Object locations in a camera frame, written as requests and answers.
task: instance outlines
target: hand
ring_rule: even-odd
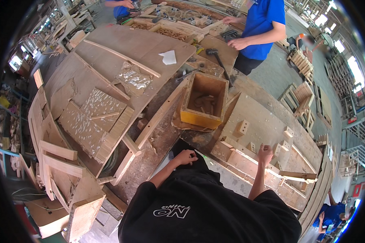
[[[195,151],[184,149],[179,154],[177,154],[174,159],[172,159],[170,162],[175,163],[175,166],[179,166],[182,164],[192,164],[192,162],[198,160]]]
[[[238,23],[239,22],[239,18],[237,17],[224,17],[223,18],[223,24],[228,25],[229,23]]]
[[[319,215],[319,220],[323,221],[324,220],[324,212],[321,212],[321,214]]]
[[[133,8],[134,8],[134,6],[133,6],[131,3],[132,3],[132,1],[131,1],[131,0],[123,0],[123,1],[122,1],[122,6],[123,6],[123,7],[127,7],[127,8],[129,8],[129,9],[133,9]]]
[[[258,165],[261,164],[264,167],[266,167],[272,160],[272,157],[273,157],[272,147],[270,147],[270,145],[263,145],[262,143],[258,151]]]
[[[227,43],[227,45],[235,48],[235,50],[237,50],[237,51],[245,49],[246,47],[249,46],[249,44],[245,38],[233,39],[233,40],[229,41]]]

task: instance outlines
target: blue t-shirt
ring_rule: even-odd
[[[123,6],[116,6],[114,7],[114,17],[117,18],[119,15],[127,15],[129,12],[127,12],[127,7]]]
[[[248,10],[245,31],[241,37],[259,35],[272,30],[272,21],[285,24],[283,0],[255,0]],[[247,58],[263,61],[272,46],[273,43],[252,45],[240,52]]]
[[[330,224],[333,224],[334,226],[331,228],[331,230],[328,230],[326,228],[326,233],[334,231],[342,222],[342,220],[339,217],[339,214],[344,213],[346,211],[346,205],[343,203],[339,203],[336,206],[329,206],[328,204],[324,203],[321,207],[321,210],[313,222],[313,227],[319,227],[320,219],[319,215],[324,211],[324,219],[323,219],[323,226],[329,226]]]

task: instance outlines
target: factory floor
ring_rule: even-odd
[[[147,5],[150,0],[142,1],[142,5]],[[112,15],[112,8],[107,8],[104,3],[101,4],[102,10],[99,6],[94,9],[97,15],[94,16],[94,21],[97,26],[103,26],[108,23],[115,23],[115,19]],[[306,29],[305,22],[302,22],[300,17],[296,16],[295,13],[289,10],[286,14],[286,34],[288,37],[300,34],[309,33]],[[60,54],[56,57],[49,58],[49,55],[42,56],[38,60],[38,64],[34,67],[32,74],[40,68],[43,79],[47,82],[54,70],[66,57],[65,54]],[[282,92],[293,82],[296,85],[302,83],[301,77],[298,75],[296,70],[291,68],[286,61],[287,53],[282,50],[279,46],[273,45],[267,59],[256,69],[252,71],[249,77],[261,85],[269,94],[273,97],[278,98]],[[340,100],[335,93],[333,86],[331,85],[325,69],[324,62],[327,62],[323,53],[317,49],[313,52],[313,66],[314,66],[314,81],[321,87],[322,90],[327,94],[331,103],[332,110],[332,129],[327,129],[321,119],[316,115],[316,102],[313,101],[312,112],[316,116],[316,121],[313,125],[312,132],[317,138],[322,134],[329,134],[329,140],[333,141],[338,148],[341,147],[341,115],[342,108],[340,106]],[[30,77],[29,91],[31,96],[36,93],[36,87],[33,81],[33,76]],[[221,182],[226,188],[233,190],[234,192],[241,194],[245,197],[248,196],[251,185],[240,180],[238,177],[225,170],[218,163],[214,161],[207,161],[210,169],[219,172],[221,174]],[[343,193],[350,187],[351,179],[340,179],[336,174],[332,182],[332,194],[336,202],[341,201]],[[115,231],[110,237],[105,236],[99,229],[99,222],[95,222],[92,226],[91,231],[83,235],[79,242],[118,242],[117,231]],[[319,233],[316,228],[308,230],[306,236],[302,239],[303,243],[315,242]]]

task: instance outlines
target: worker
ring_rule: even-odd
[[[318,217],[312,225],[313,227],[319,227],[319,233],[321,234],[334,231],[342,221],[349,220],[355,211],[354,208],[351,208],[350,213],[346,215],[346,205],[335,202],[332,197],[331,187],[328,190],[328,197],[331,206],[324,203],[320,209]]]
[[[315,44],[315,38],[313,36],[303,33],[287,38],[286,41],[289,43],[288,49],[294,45],[295,48],[299,50],[304,45],[306,52],[308,52],[309,47],[312,47]]]
[[[234,67],[249,75],[267,57],[273,42],[286,38],[283,0],[248,0],[247,17],[225,17],[224,24],[245,22],[241,38],[228,45],[239,52]]]
[[[106,0],[104,5],[106,7],[114,8],[114,17],[116,18],[117,22],[124,17],[135,17],[141,14],[141,12],[127,12],[127,9],[134,8],[134,6],[132,5],[132,0]]]
[[[248,198],[225,188],[220,174],[184,141],[172,153],[177,156],[137,188],[119,225],[119,242],[298,241],[299,221],[274,191],[264,189],[270,146],[259,149]]]

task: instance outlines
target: black t-shirt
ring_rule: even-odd
[[[174,171],[157,189],[142,183],[118,228],[126,242],[297,242],[301,225],[272,190],[253,201],[210,170]]]

